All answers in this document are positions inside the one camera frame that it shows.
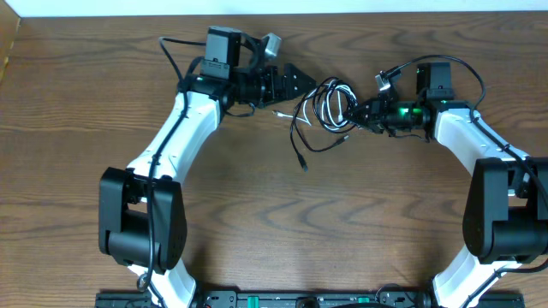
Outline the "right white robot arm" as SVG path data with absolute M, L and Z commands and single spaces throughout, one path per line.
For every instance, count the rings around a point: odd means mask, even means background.
M 504 140 L 482 119 L 475 104 L 456 99 L 451 60 L 418 65 L 417 98 L 402 101 L 394 67 L 377 75 L 378 95 L 354 104 L 343 118 L 393 138 L 423 130 L 424 139 L 446 147 L 472 176 L 462 218 L 464 246 L 431 286 L 419 307 L 476 307 L 508 273 L 532 274 L 547 264 L 547 160 Z

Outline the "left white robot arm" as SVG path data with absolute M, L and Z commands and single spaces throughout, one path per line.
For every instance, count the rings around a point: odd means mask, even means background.
M 316 81 L 294 64 L 282 69 L 281 39 L 253 38 L 211 26 L 205 54 L 178 82 L 172 111 L 147 148 L 125 169 L 109 167 L 99 182 L 99 250 L 137 274 L 134 292 L 102 292 L 97 307 L 189 307 L 196 280 L 182 260 L 188 225 L 182 186 L 200 147 L 235 104 L 252 109 L 309 93 Z

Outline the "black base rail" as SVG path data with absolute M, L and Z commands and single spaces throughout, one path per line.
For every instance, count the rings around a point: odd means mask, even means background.
M 97 293 L 93 307 L 162 307 L 150 293 Z M 194 295 L 189 307 L 197 308 L 298 308 L 298 307 L 441 307 L 422 292 L 388 288 L 369 293 L 242 293 L 210 290 Z M 518 293 L 487 293 L 474 307 L 524 308 Z

